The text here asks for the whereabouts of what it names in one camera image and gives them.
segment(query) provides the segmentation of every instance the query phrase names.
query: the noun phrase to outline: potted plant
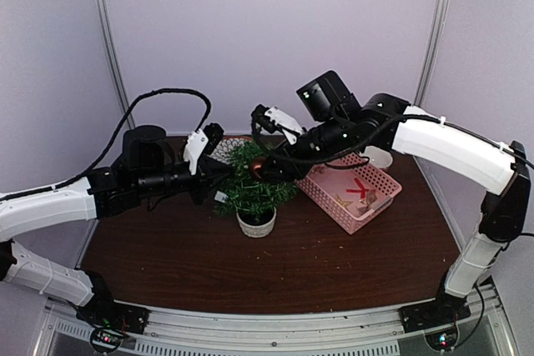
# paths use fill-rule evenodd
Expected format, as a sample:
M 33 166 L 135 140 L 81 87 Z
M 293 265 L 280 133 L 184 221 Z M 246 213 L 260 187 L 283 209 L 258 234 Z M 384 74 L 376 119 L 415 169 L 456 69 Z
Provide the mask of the potted plant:
M 267 156 L 252 141 L 244 141 L 229 151 L 228 163 L 234 175 L 219 185 L 222 202 L 215 211 L 220 215 L 236 213 L 244 234 L 252 238 L 268 235 L 275 225 L 276 208 L 297 194 L 294 183 L 262 183 L 253 179 L 249 164 L 253 159 Z

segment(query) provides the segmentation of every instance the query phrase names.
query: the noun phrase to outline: white wall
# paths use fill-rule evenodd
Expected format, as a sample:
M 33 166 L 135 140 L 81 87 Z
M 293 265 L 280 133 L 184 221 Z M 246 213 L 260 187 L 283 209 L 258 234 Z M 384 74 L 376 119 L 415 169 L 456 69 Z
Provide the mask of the white wall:
M 336 70 L 365 103 L 415 96 L 435 0 L 107 0 L 130 101 L 147 88 L 196 88 L 212 120 L 249 133 L 258 103 L 309 125 L 295 91 Z M 192 130 L 197 99 L 151 99 L 133 113 L 170 133 Z
M 94 0 L 0 0 L 0 192 L 69 178 L 120 118 Z M 86 223 L 17 238 L 73 265 Z M 44 297 L 0 283 L 0 356 L 30 351 Z
M 534 159 L 533 0 L 451 0 L 424 108 L 495 140 L 524 143 Z M 479 218 L 481 188 L 431 166 L 465 238 Z M 534 195 L 525 231 L 534 232 Z M 521 348 L 532 354 L 534 243 L 520 238 L 492 269 Z

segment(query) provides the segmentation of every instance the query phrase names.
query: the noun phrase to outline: metal base plate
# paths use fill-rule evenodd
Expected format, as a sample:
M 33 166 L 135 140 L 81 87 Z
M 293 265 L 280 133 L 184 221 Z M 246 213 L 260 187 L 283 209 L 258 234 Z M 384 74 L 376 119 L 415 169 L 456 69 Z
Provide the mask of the metal base plate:
M 478 329 L 462 350 L 466 354 L 517 354 L 510 325 L 495 289 L 488 285 L 481 287 L 481 291 L 486 302 L 485 317 L 482 320 L 484 329 Z M 462 333 L 471 331 L 481 311 L 481 302 L 476 292 L 468 296 L 467 303 L 473 316 L 458 323 L 458 329 Z M 123 341 L 117 355 L 430 354 L 433 351 L 428 347 L 426 335 L 436 331 L 432 329 L 404 333 L 398 306 L 302 315 L 198 313 L 148 306 L 145 308 L 150 313 L 144 335 L 132 333 L 130 338 Z M 67 304 L 49 300 L 43 321 L 39 324 L 42 328 L 32 354 L 92 355 L 93 350 L 87 342 L 93 329 L 74 316 L 75 312 Z M 443 333 L 447 329 L 444 326 L 437 331 Z M 60 338 L 71 341 L 54 343 L 54 340 Z
M 109 327 L 117 331 L 122 331 L 123 328 L 127 333 L 143 334 L 144 328 L 149 321 L 149 310 L 131 304 L 114 303 L 113 311 L 117 311 L 118 315 L 124 316 L 124 321 L 108 321 L 103 318 L 94 317 L 94 314 L 82 316 L 76 313 L 78 320 L 83 320 L 89 324 L 98 325 L 99 327 Z

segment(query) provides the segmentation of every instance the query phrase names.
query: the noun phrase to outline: black cable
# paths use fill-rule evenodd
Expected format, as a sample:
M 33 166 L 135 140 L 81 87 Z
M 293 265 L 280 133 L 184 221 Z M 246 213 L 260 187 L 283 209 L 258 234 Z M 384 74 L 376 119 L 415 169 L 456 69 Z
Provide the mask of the black cable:
M 399 116 L 395 116 L 393 118 L 390 118 L 386 122 L 382 123 L 379 127 L 375 129 L 367 138 L 362 139 L 357 144 L 351 146 L 350 148 L 347 148 L 341 152 L 335 153 L 331 156 L 325 157 L 325 158 L 315 158 L 315 159 L 302 159 L 302 158 L 291 158 L 289 156 L 284 156 L 281 154 L 271 154 L 272 158 L 276 158 L 279 160 L 283 160 L 286 162 L 291 162 L 294 164 L 304 164 L 304 165 L 310 165 L 310 164 L 322 164 L 322 163 L 329 163 L 333 162 L 334 160 L 337 160 L 338 158 L 343 158 L 344 156 L 358 152 L 362 148 L 366 147 L 373 139 L 375 139 L 378 135 L 383 133 L 386 129 L 391 127 L 393 124 L 405 122 L 407 120 L 423 120 L 423 121 L 430 121 L 432 123 L 439 123 L 440 119 L 433 117 L 433 116 L 427 116 L 427 115 L 421 115 L 421 114 L 402 114 Z M 252 118 L 252 137 L 254 141 L 258 144 L 258 146 L 267 153 L 270 153 L 270 150 L 267 149 L 267 147 L 261 142 L 261 138 L 259 135 L 259 131 L 257 128 L 257 122 L 256 119 Z
M 161 94 L 164 94 L 164 93 L 183 93 L 183 94 L 196 96 L 197 98 L 201 98 L 204 101 L 205 105 L 206 105 L 206 110 L 204 112 L 204 116 L 202 116 L 202 119 L 200 120 L 200 123 L 199 123 L 198 127 L 195 130 L 199 130 L 200 128 L 202 128 L 202 125 L 204 124 L 204 122 L 208 118 L 209 113 L 211 112 L 211 102 L 209 101 L 209 99 L 204 94 L 200 93 L 199 91 L 195 91 L 194 89 L 186 89 L 186 88 L 161 88 L 161 89 L 157 89 L 157 90 L 152 91 L 152 92 L 144 93 L 142 95 L 137 96 L 135 98 L 135 100 L 132 102 L 132 104 L 130 104 L 130 106 L 128 107 L 128 109 L 124 113 L 123 117 L 118 122 L 117 127 L 113 131 L 113 134 L 112 134 L 111 138 L 109 139 L 109 142 L 106 145 L 106 147 L 103 149 L 103 151 L 100 153 L 100 155 L 91 164 L 89 164 L 89 166 L 87 168 L 85 168 L 85 170 L 83 170 L 80 174 L 68 179 L 67 181 L 63 181 L 62 183 L 57 184 L 55 187 L 48 186 L 48 187 L 31 189 L 29 191 L 10 193 L 9 195 L 6 195 L 3 198 L 0 198 L 0 202 L 3 202 L 5 200 L 23 198 L 25 196 L 35 195 L 37 193 L 51 192 L 51 191 L 53 191 L 55 189 L 65 188 L 68 185 L 72 185 L 73 183 L 75 183 L 79 179 L 85 177 L 88 173 L 91 172 L 91 170 L 93 170 L 103 160 L 103 158 L 106 156 L 106 154 L 108 154 L 109 149 L 111 149 L 111 147 L 113 146 L 115 140 L 117 139 L 117 136 L 120 134 L 121 128 L 123 127 L 124 123 L 126 123 L 126 120 L 128 119 L 128 116 L 132 113 L 132 111 L 134 110 L 135 106 L 137 106 L 137 104 L 139 102 L 141 102 L 142 100 L 144 100 L 146 98 L 151 98 L 152 96 L 157 96 L 157 95 L 161 95 Z
M 287 127 L 284 127 L 282 124 L 276 124 L 276 127 L 280 130 L 284 130 L 284 131 L 287 131 L 288 133 L 292 133 L 293 135 L 295 135 L 296 137 L 299 137 L 300 135 L 302 135 L 301 133 L 297 132 L 297 131 L 294 131 L 293 129 L 291 128 L 287 128 Z
M 344 151 L 338 152 L 332 156 L 326 157 L 326 158 L 317 158 L 317 159 L 300 159 L 300 158 L 291 158 L 288 156 L 284 156 L 281 154 L 271 154 L 272 158 L 277 158 L 279 160 L 283 160 L 286 162 L 291 162 L 294 164 L 304 164 L 304 165 L 310 165 L 310 164 L 322 164 L 322 163 L 328 163 L 332 162 L 338 158 L 343 158 L 344 156 L 348 155 L 349 153 L 358 152 L 365 146 L 367 146 L 374 138 L 376 138 L 378 135 L 383 133 L 386 129 L 388 129 L 391 125 L 396 123 L 405 123 L 407 120 L 421 120 L 421 121 L 428 121 L 431 123 L 441 123 L 441 120 L 439 118 L 436 118 L 434 116 L 428 116 L 428 115 L 422 115 L 422 114 L 402 114 L 399 116 L 395 116 L 393 118 L 390 118 L 386 122 L 382 123 L 379 127 L 375 129 L 367 138 L 361 140 L 356 145 L 353 145 L 350 148 L 347 148 Z M 471 135 L 474 138 L 480 139 L 482 142 L 490 144 L 494 148 L 501 148 L 501 145 L 499 143 L 495 143 L 492 140 L 481 136 L 478 133 L 473 133 L 469 129 L 460 127 L 453 123 L 444 122 L 444 125 L 447 127 L 451 127 L 454 129 L 457 129 L 458 131 L 461 131 L 463 133 L 466 133 L 468 135 Z M 261 142 L 261 138 L 259 135 L 259 131 L 257 128 L 257 122 L 256 119 L 252 118 L 252 137 L 254 141 L 258 144 L 258 146 L 264 150 L 264 152 L 269 152 L 269 149 L 265 147 L 265 145 Z M 528 167 L 532 168 L 534 170 L 534 163 L 530 162 L 528 159 L 514 153 L 512 150 L 503 148 L 502 152 L 514 157 L 517 160 L 522 161 L 524 164 L 526 164 Z
M 343 102 L 339 102 L 337 104 L 333 104 L 330 106 L 330 114 L 332 115 L 332 118 L 339 123 L 340 126 L 346 126 L 346 127 L 355 127 L 356 124 L 352 121 L 350 121 L 348 118 L 343 118 L 337 113 L 337 107 L 340 106 Z
M 369 164 L 370 159 L 367 156 L 360 156 L 360 158 L 364 159 L 364 161 L 361 163 L 355 163 L 346 166 L 336 166 L 334 164 L 325 163 L 325 166 L 328 168 L 332 168 L 333 170 L 352 170 L 354 168 L 365 167 L 367 164 Z
M 484 303 L 484 297 L 482 296 L 482 292 L 481 290 L 478 288 L 478 285 L 475 284 L 475 289 L 476 291 L 478 292 L 478 296 L 480 296 L 481 298 L 481 303 L 482 303 L 482 310 L 481 310 L 481 315 L 480 317 L 478 318 L 478 320 L 476 321 L 476 324 L 475 324 L 475 327 L 473 327 L 473 329 L 471 330 L 471 332 L 469 333 L 469 335 L 467 335 L 463 341 L 461 341 L 460 343 L 458 343 L 457 345 L 454 346 L 454 350 L 458 349 L 459 347 L 463 346 L 472 336 L 473 334 L 475 333 L 476 329 L 478 328 L 479 325 L 481 325 L 481 321 L 482 321 L 482 318 L 484 317 L 484 309 L 486 308 L 486 305 Z
M 159 197 L 158 200 L 154 202 L 154 204 L 152 204 L 149 199 L 149 202 L 147 203 L 147 212 L 153 212 L 160 203 L 162 203 L 166 199 L 172 198 L 174 195 L 176 195 L 176 193 L 167 193 L 166 195 Z
M 504 248 L 500 248 L 499 250 L 497 250 L 497 253 L 495 254 L 495 257 L 494 258 L 497 258 L 497 256 L 499 256 L 499 254 L 501 254 L 502 252 L 505 252 L 508 250 L 508 248 L 510 247 L 510 242 L 506 243 L 506 246 Z
M 79 307 L 76 306 L 74 303 L 71 303 L 69 301 L 67 301 L 67 303 L 76 311 L 76 315 L 80 316 L 85 323 L 89 324 L 94 329 L 102 328 L 102 327 L 99 327 L 98 325 L 90 322 L 89 320 L 87 320 L 85 318 L 85 316 L 83 315 L 83 313 L 79 311 Z M 107 329 L 109 332 L 111 332 L 113 335 L 117 336 L 120 339 L 130 338 L 126 333 L 121 333 L 121 332 L 117 331 L 114 328 L 109 328 L 109 327 L 104 327 L 104 328 Z

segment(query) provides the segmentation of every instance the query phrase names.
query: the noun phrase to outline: white bowl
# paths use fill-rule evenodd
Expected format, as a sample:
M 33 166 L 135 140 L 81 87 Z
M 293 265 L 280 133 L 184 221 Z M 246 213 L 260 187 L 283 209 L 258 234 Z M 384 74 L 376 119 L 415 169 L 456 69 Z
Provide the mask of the white bowl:
M 376 146 L 368 146 L 363 153 L 360 153 L 360 156 L 369 158 L 369 163 L 384 171 L 393 163 L 391 153 L 377 148 Z

